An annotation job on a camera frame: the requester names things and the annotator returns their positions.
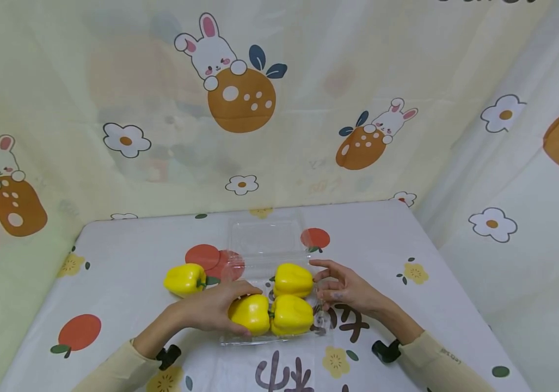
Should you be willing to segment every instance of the right hand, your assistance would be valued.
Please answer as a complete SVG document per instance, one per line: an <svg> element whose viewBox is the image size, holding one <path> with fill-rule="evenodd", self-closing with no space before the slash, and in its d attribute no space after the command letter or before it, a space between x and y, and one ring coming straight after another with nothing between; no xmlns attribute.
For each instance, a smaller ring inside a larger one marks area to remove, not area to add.
<svg viewBox="0 0 559 392"><path fill-rule="evenodd" d="M315 275L316 283L329 277L337 279L325 280L319 285L317 296L325 302L325 311L333 304L342 302L362 314L376 318L382 308L394 305L390 298L378 292L353 269L332 260L310 260L310 264L326 268Z"/></svg>

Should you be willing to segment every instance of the dark blue leaf illustration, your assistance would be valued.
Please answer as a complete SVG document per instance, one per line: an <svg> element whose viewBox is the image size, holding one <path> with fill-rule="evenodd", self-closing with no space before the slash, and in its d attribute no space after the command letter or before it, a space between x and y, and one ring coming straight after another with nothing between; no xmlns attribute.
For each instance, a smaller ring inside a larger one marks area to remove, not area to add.
<svg viewBox="0 0 559 392"><path fill-rule="evenodd" d="M251 45L249 48L249 60L258 71L263 70L266 66L266 54L258 45Z"/></svg>
<svg viewBox="0 0 559 392"><path fill-rule="evenodd" d="M342 128L342 129L340 130L340 132L338 132L338 134L339 134L340 136L349 136L349 135L351 135L351 132L353 132L353 128L352 128L352 127L345 127L345 128Z"/></svg>
<svg viewBox="0 0 559 392"><path fill-rule="evenodd" d="M286 74L288 66L286 64L273 64L268 71L266 71L266 76L269 79L281 79Z"/></svg>
<svg viewBox="0 0 559 392"><path fill-rule="evenodd" d="M368 111L364 111L362 112L361 115L359 115L359 119L358 122L356 123L356 127L359 127L360 125L366 123L366 119L368 119Z"/></svg>

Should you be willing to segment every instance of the table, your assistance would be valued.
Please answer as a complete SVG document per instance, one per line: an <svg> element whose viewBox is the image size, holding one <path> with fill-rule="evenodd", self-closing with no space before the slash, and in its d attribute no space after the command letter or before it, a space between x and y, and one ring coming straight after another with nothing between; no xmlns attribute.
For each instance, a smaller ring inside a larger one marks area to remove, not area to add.
<svg viewBox="0 0 559 392"><path fill-rule="evenodd" d="M310 231L321 249L314 250L313 258L353 268L497 391L530 391L405 203L299 209L305 226L320 229ZM190 249L206 244L211 245L202 247L206 252L214 247L220 254L226 250L230 218L264 219L276 212L87 224L0 391L70 391L173 301L162 280L168 269L194 258ZM403 371L403 357L385 365L371 353L375 341L393 341L385 328L346 305L332 313L336 327L325 336L257 346L221 347L218 335L185 330L169 343L181 349L181 357L140 391L427 390Z"/></svg>

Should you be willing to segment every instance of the sleeve cuff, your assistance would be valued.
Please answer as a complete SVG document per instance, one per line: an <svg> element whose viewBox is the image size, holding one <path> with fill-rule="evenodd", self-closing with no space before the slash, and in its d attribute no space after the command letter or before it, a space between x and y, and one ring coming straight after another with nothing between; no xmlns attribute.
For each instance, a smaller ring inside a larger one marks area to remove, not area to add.
<svg viewBox="0 0 559 392"><path fill-rule="evenodd" d="M441 355L447 354L443 345L433 338L428 331L424 331L414 342L399 346L399 350L417 368L424 368L433 360L440 358Z"/></svg>

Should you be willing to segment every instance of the printed pattern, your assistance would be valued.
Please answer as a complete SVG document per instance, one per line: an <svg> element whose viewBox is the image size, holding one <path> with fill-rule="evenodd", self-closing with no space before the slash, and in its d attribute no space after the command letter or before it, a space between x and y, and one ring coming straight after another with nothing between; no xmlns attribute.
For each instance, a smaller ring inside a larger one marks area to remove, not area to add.
<svg viewBox="0 0 559 392"><path fill-rule="evenodd" d="M515 221L506 218L506 214L496 207L489 207L480 214L471 215L469 222L473 224L473 231L477 234L494 239L497 242L510 241L518 227Z"/></svg>

